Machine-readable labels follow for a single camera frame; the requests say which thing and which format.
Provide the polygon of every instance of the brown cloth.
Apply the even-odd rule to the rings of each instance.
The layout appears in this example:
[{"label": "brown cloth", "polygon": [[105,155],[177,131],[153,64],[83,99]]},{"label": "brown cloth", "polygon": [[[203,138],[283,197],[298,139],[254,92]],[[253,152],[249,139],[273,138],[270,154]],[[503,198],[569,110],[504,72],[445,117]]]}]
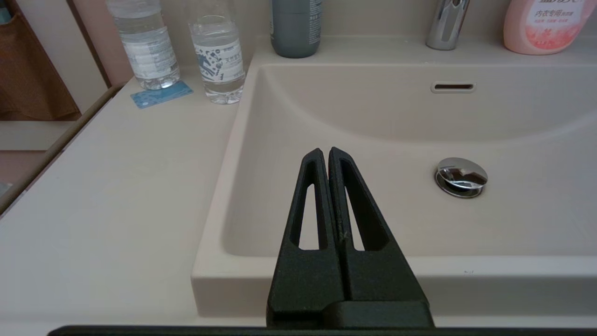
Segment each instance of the brown cloth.
[{"label": "brown cloth", "polygon": [[0,120],[76,120],[81,116],[16,0],[0,24]]}]

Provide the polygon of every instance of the white countertop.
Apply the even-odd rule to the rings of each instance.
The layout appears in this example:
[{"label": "white countertop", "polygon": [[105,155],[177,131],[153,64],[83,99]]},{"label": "white countertop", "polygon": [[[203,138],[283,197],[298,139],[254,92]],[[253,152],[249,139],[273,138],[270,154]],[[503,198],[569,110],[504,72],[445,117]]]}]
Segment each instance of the white countertop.
[{"label": "white countertop", "polygon": [[190,272],[237,105],[183,81],[194,94],[143,110],[128,83],[2,218],[0,335],[224,324],[198,317]]}]

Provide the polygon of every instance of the blue card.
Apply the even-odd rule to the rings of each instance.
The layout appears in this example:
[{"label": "blue card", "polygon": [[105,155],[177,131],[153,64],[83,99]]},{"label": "blue card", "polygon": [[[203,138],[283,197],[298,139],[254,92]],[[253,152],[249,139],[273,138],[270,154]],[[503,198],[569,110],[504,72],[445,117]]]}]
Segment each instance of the blue card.
[{"label": "blue card", "polygon": [[173,99],[184,97],[193,93],[193,90],[180,81],[171,87],[163,88],[161,90],[146,90],[139,93],[131,94],[133,102],[139,109],[148,108],[153,105],[169,102]]}]

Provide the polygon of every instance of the sink basin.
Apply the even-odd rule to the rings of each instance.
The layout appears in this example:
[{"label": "sink basin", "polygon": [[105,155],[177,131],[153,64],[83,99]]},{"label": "sink basin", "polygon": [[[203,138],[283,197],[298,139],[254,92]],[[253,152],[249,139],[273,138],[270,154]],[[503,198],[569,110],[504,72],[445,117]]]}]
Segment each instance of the sink basin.
[{"label": "sink basin", "polygon": [[[597,63],[501,49],[499,62],[425,62],[442,54],[421,49],[339,63],[326,52],[266,50],[251,65],[193,268],[199,314],[264,316],[301,159],[336,146],[355,159],[434,317],[597,327]],[[438,188],[447,157],[487,171],[479,197]],[[317,248],[313,204],[304,249]]]}]

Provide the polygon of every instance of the plastic water bottle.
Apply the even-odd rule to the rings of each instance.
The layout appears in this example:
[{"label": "plastic water bottle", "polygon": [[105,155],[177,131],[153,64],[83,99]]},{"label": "plastic water bottle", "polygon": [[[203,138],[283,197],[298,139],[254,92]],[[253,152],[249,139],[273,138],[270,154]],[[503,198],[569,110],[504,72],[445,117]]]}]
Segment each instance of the plastic water bottle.
[{"label": "plastic water bottle", "polygon": [[187,0],[190,34],[205,94],[216,104],[242,96],[245,69],[232,0]]},{"label": "plastic water bottle", "polygon": [[142,88],[158,90],[180,80],[180,69],[159,0],[106,0],[124,50]]}]

